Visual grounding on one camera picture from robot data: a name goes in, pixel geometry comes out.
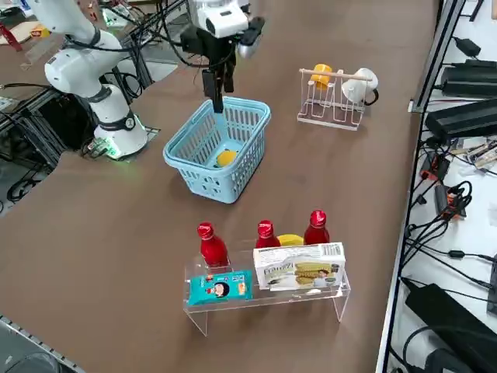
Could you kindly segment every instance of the mug rack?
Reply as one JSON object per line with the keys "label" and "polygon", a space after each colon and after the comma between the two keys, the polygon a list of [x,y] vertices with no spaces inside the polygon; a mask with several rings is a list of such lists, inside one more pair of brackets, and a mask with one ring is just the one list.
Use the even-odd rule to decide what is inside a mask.
{"label": "mug rack", "polygon": [[[301,68],[301,111],[297,120],[304,123],[320,124],[326,127],[342,128],[357,131],[364,114],[366,90],[360,92],[363,99],[354,103],[343,94],[342,87],[350,79],[371,82],[371,78],[361,75],[338,72],[315,71]],[[308,75],[324,75],[330,77],[325,89],[318,87],[317,82]]]}

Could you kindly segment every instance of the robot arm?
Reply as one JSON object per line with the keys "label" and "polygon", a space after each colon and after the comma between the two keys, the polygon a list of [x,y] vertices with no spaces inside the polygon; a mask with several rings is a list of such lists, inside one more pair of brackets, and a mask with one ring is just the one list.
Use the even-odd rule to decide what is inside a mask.
{"label": "robot arm", "polygon": [[[28,0],[28,3],[38,20],[53,33],[63,33],[89,46],[122,49],[114,35],[95,28],[85,18],[75,0]],[[89,103],[99,121],[95,138],[114,159],[139,151],[148,140],[147,131],[131,112],[120,89],[103,85],[99,80],[122,57],[119,52],[69,45],[45,64],[45,75],[53,87]]]}
{"label": "robot arm", "polygon": [[259,46],[265,21],[250,17],[249,7],[249,0],[189,0],[193,24],[181,34],[182,49],[209,58],[202,70],[203,92],[212,99],[215,113],[224,109],[222,89],[235,90],[235,45],[244,58],[250,58]]}
{"label": "robot arm", "polygon": [[[95,137],[103,141],[109,157],[118,159],[142,149],[148,140],[147,132],[130,110],[123,93],[116,86],[99,81],[122,59],[120,52],[105,51],[122,49],[118,39],[94,27],[75,0],[27,1],[38,20],[51,32],[79,42],[58,51],[45,64],[50,84],[88,101],[99,120]],[[214,111],[222,113],[221,90],[234,91],[235,45],[241,56],[252,55],[264,20],[249,19],[249,0],[188,1],[193,24],[181,35],[182,49],[209,58],[209,65],[190,65],[205,68],[202,71],[204,93],[212,99]],[[167,27],[165,32],[170,40]],[[175,45],[171,46],[184,61]]]}

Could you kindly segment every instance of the ketchup bottle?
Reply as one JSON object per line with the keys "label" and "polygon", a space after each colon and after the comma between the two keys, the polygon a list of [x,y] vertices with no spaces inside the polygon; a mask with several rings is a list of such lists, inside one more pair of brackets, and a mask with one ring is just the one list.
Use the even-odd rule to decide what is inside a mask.
{"label": "ketchup bottle", "polygon": [[324,211],[312,211],[311,220],[304,234],[304,245],[328,243],[329,233],[326,229],[326,214]]}
{"label": "ketchup bottle", "polygon": [[3,23],[0,23],[0,35],[7,40],[7,42],[13,47],[16,51],[20,52],[23,50],[19,41],[17,41],[16,37],[5,27]]}
{"label": "ketchup bottle", "polygon": [[281,246],[280,241],[274,236],[273,223],[271,221],[262,220],[257,226],[257,233],[259,233],[259,238],[255,244],[257,249]]}
{"label": "ketchup bottle", "polygon": [[229,266],[228,251],[223,240],[214,234],[211,223],[200,223],[196,229],[199,237],[202,239],[200,252],[202,253],[205,264],[209,267],[227,267]]}

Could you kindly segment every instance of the yellow cup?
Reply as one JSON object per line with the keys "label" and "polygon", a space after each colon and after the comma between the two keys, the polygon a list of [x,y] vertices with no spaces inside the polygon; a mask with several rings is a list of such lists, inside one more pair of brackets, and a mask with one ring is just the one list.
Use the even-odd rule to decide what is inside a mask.
{"label": "yellow cup", "polygon": [[[326,64],[317,64],[314,66],[315,71],[326,71],[326,72],[332,72],[332,68],[330,68]],[[329,76],[327,75],[318,75],[318,74],[313,74],[311,76],[311,80],[313,82],[316,82],[316,88],[317,89],[327,89],[328,88],[328,83],[329,83]]]}

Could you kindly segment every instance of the clear acrylic shelf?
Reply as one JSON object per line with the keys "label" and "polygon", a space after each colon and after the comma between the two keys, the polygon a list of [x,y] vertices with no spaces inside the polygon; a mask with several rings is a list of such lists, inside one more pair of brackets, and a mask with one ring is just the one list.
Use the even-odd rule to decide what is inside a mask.
{"label": "clear acrylic shelf", "polygon": [[[344,273],[342,283],[327,288],[313,288],[304,290],[271,291],[259,289],[257,275],[255,274],[252,250],[230,252],[230,266],[210,269],[206,266],[202,256],[197,256],[185,267],[185,280],[183,284],[183,310],[193,323],[199,328],[204,336],[207,336],[207,315],[213,311],[228,309],[242,309],[246,307],[258,307],[261,305],[278,305],[281,303],[314,301],[317,299],[330,298],[335,306],[338,321],[342,321],[347,300],[350,295],[350,284],[347,274]],[[208,305],[188,305],[189,279],[195,276],[208,274],[220,274],[234,270],[252,271],[252,294],[253,298],[248,300],[232,300],[226,302],[210,303]]]}

